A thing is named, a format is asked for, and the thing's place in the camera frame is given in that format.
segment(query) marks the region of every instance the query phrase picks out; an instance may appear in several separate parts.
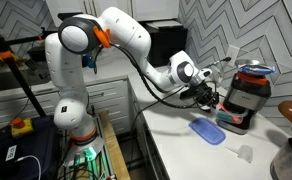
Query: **white cabinet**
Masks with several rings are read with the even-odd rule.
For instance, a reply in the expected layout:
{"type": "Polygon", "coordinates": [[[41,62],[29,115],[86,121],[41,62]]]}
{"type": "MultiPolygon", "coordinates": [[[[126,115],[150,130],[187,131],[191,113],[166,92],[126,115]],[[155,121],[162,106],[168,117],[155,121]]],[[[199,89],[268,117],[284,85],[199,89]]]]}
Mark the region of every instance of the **white cabinet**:
{"type": "Polygon", "coordinates": [[[133,18],[137,21],[178,17],[179,0],[131,0],[133,18]]]}
{"type": "MultiPolygon", "coordinates": [[[[56,104],[59,101],[57,92],[36,96],[46,115],[53,115],[56,104]]],[[[21,118],[38,117],[38,113],[27,97],[10,100],[0,100],[0,128],[6,126],[23,108],[23,112],[18,116],[21,118]]]]}
{"type": "Polygon", "coordinates": [[[100,16],[101,13],[108,7],[117,7],[118,9],[132,16],[132,6],[130,0],[94,0],[94,5],[97,16],[100,16]]]}
{"type": "Polygon", "coordinates": [[[131,115],[127,80],[88,85],[87,91],[89,113],[92,113],[92,105],[96,114],[107,110],[116,135],[130,131],[131,115]]]}
{"type": "Polygon", "coordinates": [[[93,0],[78,0],[78,4],[84,14],[96,16],[93,0]]]}

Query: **wire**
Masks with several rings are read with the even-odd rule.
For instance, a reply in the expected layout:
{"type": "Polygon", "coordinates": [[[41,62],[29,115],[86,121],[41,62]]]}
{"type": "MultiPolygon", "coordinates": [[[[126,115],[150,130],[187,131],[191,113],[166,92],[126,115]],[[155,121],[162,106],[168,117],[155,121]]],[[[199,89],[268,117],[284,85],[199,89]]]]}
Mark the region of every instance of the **wire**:
{"type": "Polygon", "coordinates": [[[72,147],[72,142],[71,142],[71,140],[69,140],[69,142],[68,142],[68,146],[67,146],[67,149],[66,149],[65,154],[64,154],[64,157],[63,157],[63,159],[61,160],[60,164],[58,165],[57,170],[59,170],[60,167],[63,165],[63,162],[65,161],[65,159],[66,159],[66,157],[67,157],[67,154],[68,154],[68,152],[69,152],[69,150],[70,150],[71,147],[72,147]]]}
{"type": "Polygon", "coordinates": [[[159,98],[155,93],[154,91],[150,88],[150,86],[148,85],[147,81],[146,81],[146,78],[145,78],[145,75],[144,73],[141,71],[141,69],[139,68],[135,58],[131,55],[131,53],[129,51],[127,51],[125,48],[122,48],[121,46],[119,45],[116,45],[116,44],[112,44],[112,46],[116,47],[117,49],[121,50],[131,61],[132,65],[137,69],[137,72],[139,73],[139,76],[141,77],[143,83],[145,84],[146,86],[146,89],[149,91],[149,93],[157,100],[159,101],[160,103],[166,105],[166,106],[169,106],[169,107],[172,107],[172,108],[178,108],[178,109],[188,109],[188,108],[193,108],[193,106],[196,104],[193,103],[191,105],[175,105],[175,104],[170,104],[168,102],[165,102],[163,101],[161,98],[159,98]]]}
{"type": "Polygon", "coordinates": [[[34,158],[36,161],[37,161],[37,164],[38,164],[38,180],[40,180],[40,176],[42,175],[42,168],[40,166],[40,162],[38,160],[38,158],[36,156],[33,156],[33,155],[27,155],[27,156],[24,156],[24,157],[21,157],[21,158],[18,158],[16,160],[16,162],[19,162],[19,161],[22,161],[26,158],[34,158]]]}
{"type": "Polygon", "coordinates": [[[59,177],[58,180],[64,178],[66,175],[68,175],[68,174],[70,174],[70,173],[73,173],[73,172],[74,172],[74,170],[68,171],[67,173],[65,173],[65,174],[63,174],[61,177],[59,177]]]}
{"type": "Polygon", "coordinates": [[[102,175],[102,153],[100,152],[98,156],[99,156],[99,159],[98,159],[98,165],[99,165],[98,175],[100,177],[102,175]]]}
{"type": "Polygon", "coordinates": [[[211,67],[211,66],[216,66],[218,63],[221,63],[221,62],[223,62],[223,61],[229,62],[231,59],[232,59],[232,58],[230,58],[230,57],[226,57],[226,58],[224,58],[224,59],[222,59],[222,60],[219,60],[219,61],[216,61],[216,62],[214,62],[214,63],[208,64],[208,65],[205,66],[204,68],[209,68],[209,67],[211,67]]]}
{"type": "Polygon", "coordinates": [[[102,49],[104,49],[104,46],[100,46],[99,47],[99,49],[98,49],[98,51],[97,51],[97,53],[96,53],[96,55],[95,55],[95,58],[93,59],[93,62],[94,62],[94,73],[95,74],[97,74],[97,64],[96,64],[96,62],[97,62],[97,56],[98,56],[98,54],[101,52],[101,50],[102,49]]]}
{"type": "Polygon", "coordinates": [[[16,116],[13,119],[17,118],[26,109],[28,102],[29,102],[29,98],[27,98],[26,104],[24,105],[23,109],[20,110],[19,113],[16,114],[16,116]]]}
{"type": "MultiPolygon", "coordinates": [[[[180,92],[183,88],[184,88],[184,87],[181,87],[181,88],[178,89],[176,92],[174,92],[174,93],[172,93],[172,94],[170,94],[170,95],[164,97],[162,100],[165,100],[165,99],[167,99],[167,98],[169,98],[169,97],[171,97],[171,96],[177,94],[177,93],[180,92]]],[[[133,130],[134,125],[135,125],[135,123],[136,123],[136,121],[137,121],[137,118],[138,118],[138,116],[139,116],[144,110],[146,110],[146,109],[148,109],[148,108],[154,106],[154,105],[157,104],[157,103],[159,103],[159,101],[156,101],[156,102],[154,102],[154,103],[152,103],[152,104],[150,104],[150,105],[144,107],[142,110],[138,111],[138,113],[137,113],[136,116],[135,116],[135,119],[134,119],[134,121],[133,121],[133,123],[132,123],[132,126],[130,127],[131,156],[130,156],[130,160],[129,160],[129,162],[131,162],[131,161],[133,160],[133,156],[134,156],[134,155],[133,155],[133,154],[134,154],[134,145],[133,145],[133,133],[132,133],[132,130],[133,130]]]]}

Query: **backsplash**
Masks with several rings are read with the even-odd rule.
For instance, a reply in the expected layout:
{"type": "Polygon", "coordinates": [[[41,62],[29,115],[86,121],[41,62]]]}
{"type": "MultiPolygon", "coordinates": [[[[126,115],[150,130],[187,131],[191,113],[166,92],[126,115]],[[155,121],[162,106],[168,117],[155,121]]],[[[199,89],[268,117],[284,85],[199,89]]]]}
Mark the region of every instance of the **backsplash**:
{"type": "MultiPolygon", "coordinates": [[[[37,36],[41,27],[55,29],[46,2],[43,0],[0,0],[0,35],[6,40],[37,36]]],[[[11,46],[14,53],[28,58],[32,43],[11,46]]]]}
{"type": "MultiPolygon", "coordinates": [[[[277,73],[267,77],[272,97],[260,113],[291,134],[277,105],[292,100],[292,1],[181,0],[178,19],[189,30],[186,51],[199,67],[225,58],[229,45],[240,47],[237,59],[276,67],[277,73]]],[[[221,69],[221,85],[227,88],[237,70],[221,69]]]]}

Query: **drawer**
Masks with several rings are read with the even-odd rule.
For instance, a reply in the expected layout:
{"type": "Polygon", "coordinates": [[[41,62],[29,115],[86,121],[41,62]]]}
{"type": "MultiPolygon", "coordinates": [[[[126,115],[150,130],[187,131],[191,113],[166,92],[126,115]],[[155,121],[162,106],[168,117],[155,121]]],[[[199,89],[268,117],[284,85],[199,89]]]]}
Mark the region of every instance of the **drawer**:
{"type": "MultiPolygon", "coordinates": [[[[45,94],[36,96],[41,107],[45,111],[46,115],[52,115],[55,111],[55,104],[59,99],[57,93],[45,94]]],[[[10,101],[0,102],[0,128],[7,125],[26,105],[27,98],[15,99],[10,101]]],[[[30,101],[19,117],[33,118],[38,117],[36,109],[33,107],[30,101]]]]}
{"type": "Polygon", "coordinates": [[[91,105],[95,107],[95,113],[102,111],[108,111],[108,117],[110,120],[120,118],[128,115],[128,103],[125,97],[120,97],[116,99],[111,99],[102,102],[90,103],[88,107],[88,112],[91,113],[91,105]]]}
{"type": "Polygon", "coordinates": [[[120,119],[123,119],[124,121],[126,121],[126,123],[112,125],[116,135],[127,133],[130,131],[130,123],[128,121],[128,116],[122,117],[120,119]]]}
{"type": "Polygon", "coordinates": [[[123,97],[127,94],[126,81],[103,83],[86,88],[89,94],[89,102],[93,103],[123,97]]]}

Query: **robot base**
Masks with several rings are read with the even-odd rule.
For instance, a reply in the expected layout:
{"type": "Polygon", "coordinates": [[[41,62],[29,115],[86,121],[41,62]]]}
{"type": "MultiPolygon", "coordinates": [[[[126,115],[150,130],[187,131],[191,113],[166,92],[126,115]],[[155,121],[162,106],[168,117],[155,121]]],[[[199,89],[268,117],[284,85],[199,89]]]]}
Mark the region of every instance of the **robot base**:
{"type": "Polygon", "coordinates": [[[84,164],[86,162],[93,161],[97,154],[103,150],[104,144],[104,140],[100,136],[97,136],[92,142],[86,145],[76,145],[71,147],[67,154],[64,166],[73,166],[75,159],[76,164],[84,164]]]}

